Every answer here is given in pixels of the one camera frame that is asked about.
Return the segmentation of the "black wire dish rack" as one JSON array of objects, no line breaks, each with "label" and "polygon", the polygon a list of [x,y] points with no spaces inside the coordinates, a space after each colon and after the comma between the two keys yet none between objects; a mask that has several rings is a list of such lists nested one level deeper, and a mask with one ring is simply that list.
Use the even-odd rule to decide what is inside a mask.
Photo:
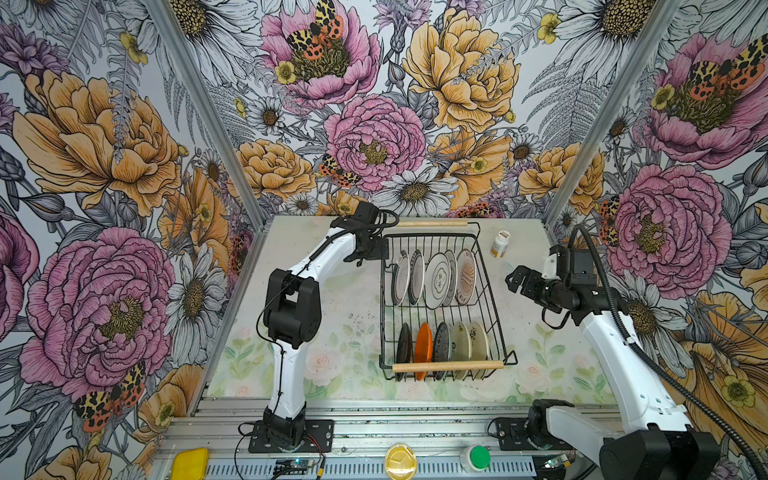
[{"label": "black wire dish rack", "polygon": [[518,364],[477,221],[405,220],[381,238],[379,366],[392,381],[488,380]]}]

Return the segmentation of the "black plate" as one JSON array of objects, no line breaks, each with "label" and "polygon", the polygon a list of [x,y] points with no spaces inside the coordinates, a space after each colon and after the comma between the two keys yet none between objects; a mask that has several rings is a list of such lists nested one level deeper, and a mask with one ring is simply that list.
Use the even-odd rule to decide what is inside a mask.
[{"label": "black plate", "polygon": [[412,361],[412,334],[407,323],[403,323],[398,336],[395,363],[409,364]]}]

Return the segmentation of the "orange plate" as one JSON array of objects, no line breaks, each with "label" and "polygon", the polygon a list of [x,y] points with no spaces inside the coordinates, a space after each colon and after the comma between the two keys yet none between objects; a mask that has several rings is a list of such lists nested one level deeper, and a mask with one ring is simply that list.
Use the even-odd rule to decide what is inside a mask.
[{"label": "orange plate", "polygon": [[428,323],[419,327],[413,354],[415,364],[431,363],[433,356],[433,333]]}]

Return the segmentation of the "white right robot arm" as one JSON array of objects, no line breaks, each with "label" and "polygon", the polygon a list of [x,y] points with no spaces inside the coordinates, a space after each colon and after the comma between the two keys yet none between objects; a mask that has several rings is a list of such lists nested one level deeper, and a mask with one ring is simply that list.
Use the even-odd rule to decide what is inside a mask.
[{"label": "white right robot arm", "polygon": [[606,479],[706,479],[720,458],[710,433],[697,431],[676,403],[661,369],[640,346],[627,305],[600,279],[588,251],[555,246],[544,271],[520,265],[505,283],[544,312],[563,314],[594,350],[617,400],[622,427],[610,430],[573,404],[539,399],[525,421],[539,449],[563,443],[592,461]]}]

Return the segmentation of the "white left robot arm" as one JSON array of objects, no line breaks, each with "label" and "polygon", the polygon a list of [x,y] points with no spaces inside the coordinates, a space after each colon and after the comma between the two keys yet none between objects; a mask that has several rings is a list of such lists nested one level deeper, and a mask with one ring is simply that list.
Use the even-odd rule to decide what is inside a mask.
[{"label": "white left robot arm", "polygon": [[335,218],[320,243],[289,269],[269,275],[265,304],[256,325],[260,337],[272,345],[273,391],[262,419],[250,433],[248,451],[266,454],[298,452],[305,448],[320,455],[331,450],[332,420],[308,420],[304,388],[309,343],[322,322],[321,287],[343,263],[381,260],[388,252],[383,231],[399,224],[388,209],[362,202],[351,215]]}]

